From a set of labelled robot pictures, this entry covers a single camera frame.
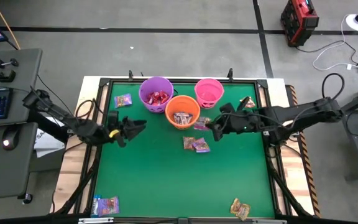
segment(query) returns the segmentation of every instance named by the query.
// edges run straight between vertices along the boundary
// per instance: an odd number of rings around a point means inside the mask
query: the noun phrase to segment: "concrete floor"
[[[285,3],[285,0],[259,1],[264,29],[281,30],[278,18]],[[340,30],[344,15],[358,12],[358,0],[313,0],[313,3],[320,16],[317,30]],[[252,0],[16,0],[0,1],[0,8],[8,23],[15,27],[257,29]],[[75,108],[85,75],[127,75],[132,70],[136,75],[143,72],[149,76],[224,77],[232,67],[235,77],[266,77],[258,34],[15,32],[15,35],[23,49],[44,50],[40,76],[71,109]],[[358,35],[346,38],[357,49],[358,61]],[[317,49],[340,39],[340,35],[314,35],[303,49]],[[285,83],[295,87],[299,103],[321,98],[321,82],[331,72],[342,74],[346,80],[345,90],[338,98],[340,105],[358,92],[356,70],[336,67],[319,72],[311,65],[318,53],[307,54],[287,47],[283,35],[267,34],[266,44],[273,76],[284,78]],[[11,49],[8,44],[0,44],[0,50],[7,49]],[[327,52],[318,64],[327,67],[350,62],[351,53],[343,45]],[[338,91],[337,81],[335,78],[328,81],[327,95]],[[305,135],[323,217],[358,221],[358,181],[344,180],[345,175],[358,168],[358,163],[342,124],[317,124],[306,129]],[[34,176],[30,182],[34,194],[39,196],[27,207],[19,206],[14,198],[0,199],[0,218],[48,213],[57,174]]]

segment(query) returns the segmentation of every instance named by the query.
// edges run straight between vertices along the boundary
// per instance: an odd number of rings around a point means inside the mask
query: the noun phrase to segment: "orange bucket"
[[[176,124],[173,115],[177,112],[185,112],[193,115],[189,124]],[[165,108],[165,116],[168,121],[177,129],[188,129],[196,123],[201,113],[200,106],[197,101],[190,96],[175,96],[167,104]]]

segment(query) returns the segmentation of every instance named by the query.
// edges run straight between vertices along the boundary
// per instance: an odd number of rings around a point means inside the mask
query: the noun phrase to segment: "gray desk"
[[[11,58],[16,58],[19,62],[18,67],[8,65],[5,66],[5,69],[0,69],[6,73],[10,72],[10,70],[16,72],[16,77],[13,82],[0,82],[0,86],[30,91],[30,86],[34,86],[37,79],[41,56],[41,49],[8,50],[0,52],[0,59],[4,62],[10,61]],[[25,108],[22,102],[26,95],[27,93],[24,91],[13,91],[9,114],[7,119],[0,119],[0,125],[19,124],[27,121],[29,109]]]
[[[22,195],[27,188],[30,158],[38,125],[37,123],[20,125],[20,141],[12,151],[2,148],[2,134],[6,126],[0,126],[0,198]]]

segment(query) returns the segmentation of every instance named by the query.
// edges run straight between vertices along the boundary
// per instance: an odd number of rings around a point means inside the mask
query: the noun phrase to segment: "white base stand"
[[[352,28],[352,29],[358,31],[358,22],[355,20],[355,18],[356,18],[356,14],[350,14],[350,15],[348,15],[348,16],[346,17],[346,24],[347,24],[350,28]]]

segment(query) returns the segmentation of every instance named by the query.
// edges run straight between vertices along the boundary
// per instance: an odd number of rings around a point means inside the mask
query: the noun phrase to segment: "purple bucket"
[[[165,103],[158,106],[153,106],[146,103],[147,95],[161,90],[163,90],[165,93],[169,95],[169,99]],[[163,113],[165,111],[165,107],[167,106],[168,102],[172,99],[172,95],[173,95],[173,85],[169,80],[163,77],[149,78],[145,80],[139,88],[140,100],[142,100],[144,106],[152,113]]]

